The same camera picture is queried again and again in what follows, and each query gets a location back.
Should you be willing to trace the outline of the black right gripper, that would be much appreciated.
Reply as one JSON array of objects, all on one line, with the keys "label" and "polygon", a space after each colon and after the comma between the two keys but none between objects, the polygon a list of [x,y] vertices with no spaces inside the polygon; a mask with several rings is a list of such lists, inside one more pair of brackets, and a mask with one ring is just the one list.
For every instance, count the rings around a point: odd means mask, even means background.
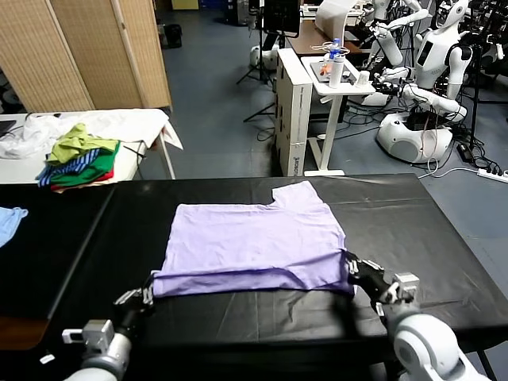
[{"label": "black right gripper", "polygon": [[391,285],[384,280],[384,268],[371,260],[345,260],[348,268],[348,281],[355,282],[372,302],[388,304],[393,301]]}]

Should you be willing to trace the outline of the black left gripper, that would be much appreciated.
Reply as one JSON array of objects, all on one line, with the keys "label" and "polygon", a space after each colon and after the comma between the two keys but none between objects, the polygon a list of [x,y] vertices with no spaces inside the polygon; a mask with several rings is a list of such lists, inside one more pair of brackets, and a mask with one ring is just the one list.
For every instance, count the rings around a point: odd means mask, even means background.
[{"label": "black left gripper", "polygon": [[[150,273],[143,286],[126,291],[114,302],[114,330],[125,337],[139,337],[145,320],[153,313],[154,273]],[[143,305],[127,306],[143,302]]]}]

